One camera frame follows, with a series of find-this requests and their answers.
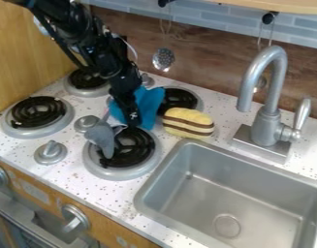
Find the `silver faucet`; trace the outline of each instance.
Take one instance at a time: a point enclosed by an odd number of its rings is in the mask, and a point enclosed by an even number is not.
[[[276,145],[279,141],[299,139],[301,128],[311,110],[310,99],[304,98],[295,114],[293,128],[281,123],[278,102],[286,76],[288,59],[285,50],[280,46],[267,47],[252,61],[242,79],[237,109],[242,112],[250,111],[256,84],[269,64],[272,64],[269,94],[265,105],[258,111],[250,128],[251,141],[262,147]]]

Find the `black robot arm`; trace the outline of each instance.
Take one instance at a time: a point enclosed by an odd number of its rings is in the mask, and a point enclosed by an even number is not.
[[[121,42],[82,4],[69,0],[5,0],[28,9],[66,55],[83,71],[108,79],[110,94],[130,126],[142,123],[134,91],[142,84],[138,67],[122,52]],[[76,49],[86,65],[72,53]]]

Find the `blue towel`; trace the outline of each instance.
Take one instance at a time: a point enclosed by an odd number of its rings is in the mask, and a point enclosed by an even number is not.
[[[146,89],[141,86],[134,92],[136,103],[142,118],[141,127],[146,130],[151,130],[156,121],[157,110],[162,104],[165,97],[165,89],[162,87]],[[121,121],[126,123],[123,113],[115,101],[109,103],[110,114]]]

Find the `yellow sponge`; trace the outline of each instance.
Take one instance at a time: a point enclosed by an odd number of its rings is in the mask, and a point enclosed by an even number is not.
[[[208,114],[188,108],[167,110],[163,125],[172,135],[198,140],[211,136],[214,131],[214,123]]]

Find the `countertop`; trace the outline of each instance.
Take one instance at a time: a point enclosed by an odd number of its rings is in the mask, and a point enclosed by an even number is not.
[[[212,116],[216,125],[214,135],[206,140],[208,143],[317,180],[317,119],[307,120],[302,139],[292,146],[289,162],[285,165],[276,164],[231,147],[231,138],[239,125],[242,123],[251,125],[260,104],[253,103],[248,113],[238,112],[236,97],[169,78],[149,75],[155,80],[154,86],[180,86],[192,90],[201,97],[204,102],[204,112]],[[133,197],[150,177],[151,172],[134,180],[114,182],[100,179],[85,169],[81,154],[86,139],[82,134],[76,133],[73,124],[78,118],[88,114],[103,116],[108,96],[90,99],[69,95],[63,88],[64,79],[58,80],[34,95],[55,96],[71,103],[76,110],[72,123],[54,135],[32,140],[10,138],[2,132],[0,127],[0,159],[163,247],[205,247],[187,236],[142,216],[134,208]],[[281,114],[282,121],[291,125],[294,114],[286,110],[282,110]],[[112,118],[109,122],[117,123]],[[167,134],[160,124],[157,124],[152,132],[161,141],[163,147],[161,159],[163,159],[180,138]],[[56,165],[40,166],[34,161],[34,151],[49,140],[65,144],[69,153],[65,160]]]

